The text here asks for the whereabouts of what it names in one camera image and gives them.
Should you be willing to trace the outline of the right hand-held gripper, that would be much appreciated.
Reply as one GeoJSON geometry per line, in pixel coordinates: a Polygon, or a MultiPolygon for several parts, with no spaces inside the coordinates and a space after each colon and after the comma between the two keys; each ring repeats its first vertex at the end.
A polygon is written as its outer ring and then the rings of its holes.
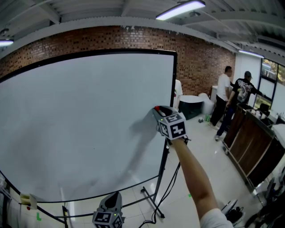
{"type": "Polygon", "coordinates": [[[155,106],[152,112],[157,122],[157,131],[162,136],[170,141],[186,136],[186,118],[183,113],[170,106],[155,106]]]}

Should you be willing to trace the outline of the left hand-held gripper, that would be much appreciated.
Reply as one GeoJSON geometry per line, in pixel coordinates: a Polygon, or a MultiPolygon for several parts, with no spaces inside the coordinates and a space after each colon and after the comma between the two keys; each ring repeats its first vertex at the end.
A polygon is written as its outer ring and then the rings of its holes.
{"type": "Polygon", "coordinates": [[[121,228],[124,221],[122,196],[118,191],[101,200],[92,218],[93,225],[96,228],[121,228]]]}

